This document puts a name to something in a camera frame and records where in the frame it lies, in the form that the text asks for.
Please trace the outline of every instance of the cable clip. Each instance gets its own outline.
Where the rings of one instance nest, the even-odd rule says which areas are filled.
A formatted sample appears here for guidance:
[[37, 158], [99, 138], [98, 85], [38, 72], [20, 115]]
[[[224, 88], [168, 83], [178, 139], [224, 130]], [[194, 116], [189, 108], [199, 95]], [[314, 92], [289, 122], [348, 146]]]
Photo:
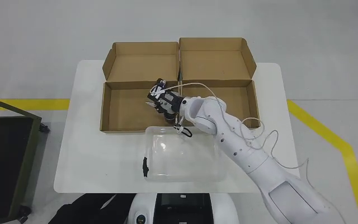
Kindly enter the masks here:
[[189, 129], [185, 128], [184, 126], [181, 126], [181, 125], [174, 125], [173, 128], [175, 128], [177, 130], [177, 133], [180, 134], [182, 133], [183, 135], [191, 138], [192, 137], [192, 133]]

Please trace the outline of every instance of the white table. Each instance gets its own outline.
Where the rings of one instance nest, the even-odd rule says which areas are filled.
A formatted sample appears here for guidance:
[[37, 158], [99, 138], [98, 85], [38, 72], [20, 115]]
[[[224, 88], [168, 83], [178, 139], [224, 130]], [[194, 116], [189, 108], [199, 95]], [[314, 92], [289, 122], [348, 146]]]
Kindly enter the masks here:
[[[227, 157], [223, 181], [156, 183], [143, 178], [144, 134], [100, 132], [102, 60], [77, 66], [54, 182], [58, 193], [244, 193], [258, 192], [250, 178]], [[258, 63], [253, 76], [260, 119], [266, 135], [280, 133], [274, 154], [286, 166], [297, 166], [295, 145], [280, 67]], [[267, 141], [269, 152], [275, 137]], [[299, 171], [288, 170], [299, 176]]]

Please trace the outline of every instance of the cart wheel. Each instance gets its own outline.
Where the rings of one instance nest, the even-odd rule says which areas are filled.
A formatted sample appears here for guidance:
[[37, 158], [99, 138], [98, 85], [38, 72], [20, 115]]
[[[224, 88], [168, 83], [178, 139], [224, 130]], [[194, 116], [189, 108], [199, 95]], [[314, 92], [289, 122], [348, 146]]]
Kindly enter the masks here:
[[26, 222], [26, 220], [28, 219], [27, 216], [29, 214], [31, 214], [32, 210], [30, 207], [28, 206], [20, 206], [20, 209], [18, 210], [18, 216], [19, 218], [17, 219], [21, 224], [23, 224], [24, 222]]
[[47, 133], [50, 132], [50, 129], [49, 129], [49, 127], [47, 127], [45, 124], [41, 123], [41, 124], [40, 124], [40, 128], [39, 128], [39, 131], [47, 134]]

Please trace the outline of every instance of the white robot body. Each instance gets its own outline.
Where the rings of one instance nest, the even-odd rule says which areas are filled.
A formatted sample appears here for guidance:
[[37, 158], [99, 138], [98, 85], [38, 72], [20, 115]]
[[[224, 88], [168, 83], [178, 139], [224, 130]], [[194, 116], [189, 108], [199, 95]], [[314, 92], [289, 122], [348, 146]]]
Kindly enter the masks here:
[[329, 212], [314, 189], [286, 172], [264, 150], [258, 150], [261, 146], [251, 131], [238, 118], [225, 112], [224, 101], [212, 96], [184, 100], [180, 114], [203, 132], [214, 135], [220, 149], [258, 186], [277, 223], [307, 223]]
[[[188, 194], [176, 194], [185, 200]], [[214, 224], [239, 224], [237, 211], [231, 197], [227, 193], [209, 194], [211, 203], [211, 215]], [[155, 224], [154, 215], [156, 214], [156, 203], [158, 194], [156, 193], [140, 193], [137, 194], [132, 202], [128, 214], [127, 224], [141, 224], [139, 217], [144, 216], [143, 224]]]

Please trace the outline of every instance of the white cable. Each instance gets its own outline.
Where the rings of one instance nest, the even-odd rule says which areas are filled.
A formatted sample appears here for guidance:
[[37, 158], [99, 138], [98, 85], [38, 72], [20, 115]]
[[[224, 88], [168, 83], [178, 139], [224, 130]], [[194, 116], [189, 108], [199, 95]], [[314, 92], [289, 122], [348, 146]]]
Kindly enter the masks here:
[[[207, 89], [211, 92], [211, 94], [213, 94], [213, 96], [215, 97], [216, 101], [218, 102], [218, 104], [219, 104], [219, 106], [220, 106], [220, 110], [221, 110], [221, 112], [222, 112], [222, 117], [223, 117], [225, 123], [227, 124], [227, 126], [230, 128], [230, 130], [231, 130], [232, 132], [234, 132], [238, 137], [242, 138], [242, 139], [245, 141], [245, 143], [246, 143], [246, 145], [247, 145], [248, 147], [253, 148], [254, 150], [261, 150], [261, 149], [263, 148], [263, 146], [265, 145], [266, 140], [268, 139], [268, 137], [275, 132], [275, 133], [276, 133], [276, 140], [275, 140], [275, 143], [274, 143], [274, 145], [273, 145], [273, 147], [272, 147], [272, 149], [271, 149], [271, 153], [270, 153], [270, 154], [271, 154], [271, 157], [272, 157], [280, 166], [282, 166], [283, 168], [286, 168], [286, 169], [297, 169], [297, 168], [300, 168], [301, 166], [303, 166], [304, 164], [306, 164], [306, 180], [307, 180], [307, 183], [308, 183], [308, 184], [311, 186], [311, 188], [313, 188], [322, 198], [324, 198], [329, 204], [331, 204], [333, 208], [335, 208], [335, 210], [338, 212], [338, 214], [340, 215], [341, 219], [343, 220], [343, 223], [346, 224], [346, 220], [343, 218], [343, 215], [341, 214], [340, 210], [339, 210], [330, 200], [328, 200], [328, 199], [327, 199], [325, 196], [323, 196], [318, 190], [316, 190], [316, 188], [315, 188], [315, 187], [311, 184], [311, 182], [309, 181], [309, 179], [308, 179], [308, 162], [309, 162], [309, 158], [307, 158], [301, 165], [298, 165], [298, 166], [295, 166], [295, 167], [288, 167], [288, 166], [282, 165], [282, 164], [279, 162], [279, 160], [273, 155], [274, 148], [275, 148], [275, 146], [276, 146], [276, 144], [277, 144], [277, 142], [278, 142], [278, 140], [279, 140], [279, 132], [278, 132], [277, 130], [271, 131], [270, 134], [268, 134], [268, 135], [265, 137], [265, 140], [264, 140], [264, 142], [263, 142], [263, 144], [262, 144], [262, 146], [261, 146], [260, 148], [254, 148], [254, 147], [250, 146], [250, 145], [247, 143], [247, 140], [255, 140], [255, 139], [259, 138], [260, 136], [262, 136], [263, 133], [264, 133], [264, 131], [265, 131], [265, 125], [264, 125], [264, 123], [263, 123], [260, 119], [258, 119], [258, 118], [245, 118], [245, 119], [243, 119], [243, 120], [241, 121], [241, 124], [240, 124], [240, 133], [241, 133], [241, 136], [240, 136], [239, 134], [237, 134], [237, 133], [235, 132], [235, 129], [234, 129], [233, 127], [231, 127], [231, 125], [226, 121], [225, 116], [224, 116], [224, 111], [223, 111], [222, 105], [220, 104], [220, 101], [219, 101], [219, 99], [217, 98], [217, 96], [215, 95], [215, 93], [214, 93], [209, 87], [207, 87], [206, 85], [204, 85], [203, 83], [200, 83], [200, 82], [191, 82], [191, 83], [187, 83], [187, 84], [181, 84], [181, 85], [177, 85], [177, 86], [172, 86], [172, 87], [169, 87], [169, 88], [165, 88], [164, 90], [160, 90], [160, 91], [158, 91], [158, 92], [155, 92], [154, 94], [164, 93], [165, 90], [171, 90], [171, 89], [176, 88], [176, 87], [188, 86], [188, 85], [202, 85], [202, 86], [204, 86], [205, 88], [207, 88]], [[249, 120], [249, 119], [258, 120], [258, 121], [262, 124], [262, 132], [261, 132], [257, 137], [254, 136], [254, 138], [245, 138], [244, 135], [243, 135], [243, 132], [242, 132], [242, 124], [243, 124], [246, 120]]]
[[210, 93], [213, 94], [213, 96], [215, 97], [216, 101], [218, 102], [218, 104], [219, 104], [219, 106], [220, 106], [220, 110], [221, 110], [221, 112], [222, 112], [222, 117], [223, 117], [223, 119], [224, 119], [226, 125], [229, 127], [229, 129], [230, 129], [233, 133], [235, 133], [238, 137], [242, 138], [242, 139], [245, 141], [246, 146], [248, 146], [248, 147], [250, 147], [250, 148], [253, 148], [254, 150], [261, 150], [261, 149], [263, 148], [263, 146], [265, 145], [265, 142], [266, 142], [268, 136], [266, 137], [266, 139], [265, 139], [264, 142], [263, 142], [263, 145], [262, 145], [260, 148], [254, 148], [254, 147], [250, 146], [250, 145], [249, 145], [249, 142], [247, 142], [247, 140], [257, 139], [258, 137], [262, 136], [263, 132], [265, 131], [265, 125], [264, 125], [258, 118], [245, 118], [245, 119], [241, 122], [241, 125], [242, 125], [242, 123], [243, 123], [245, 120], [248, 120], [248, 119], [257, 119], [261, 124], [263, 124], [262, 132], [260, 133], [260, 135], [259, 135], [258, 137], [255, 137], [255, 138], [245, 138], [245, 137], [243, 136], [243, 134], [242, 134], [242, 128], [241, 128], [241, 126], [240, 126], [240, 131], [241, 131], [242, 136], [240, 136], [239, 134], [237, 134], [237, 133], [235, 132], [235, 127], [231, 127], [231, 125], [226, 121], [225, 116], [224, 116], [225, 113], [224, 113], [224, 111], [223, 111], [222, 105], [221, 105], [221, 103], [220, 103], [218, 97], [215, 95], [215, 93], [214, 93], [209, 87], [207, 87], [207, 86], [204, 85], [203, 83], [200, 83], [200, 82], [191, 82], [191, 83], [187, 83], [187, 84], [181, 84], [181, 85], [177, 85], [177, 86], [172, 86], [172, 87], [169, 87], [169, 88], [165, 88], [165, 89], [163, 89], [163, 90], [154, 92], [153, 94], [156, 94], [156, 95], [157, 95], [157, 94], [163, 94], [163, 93], [165, 93], [166, 90], [171, 90], [171, 89], [176, 88], [176, 87], [188, 86], [188, 85], [201, 85], [201, 86], [204, 86], [205, 88], [207, 88], [207, 89], [210, 91]]

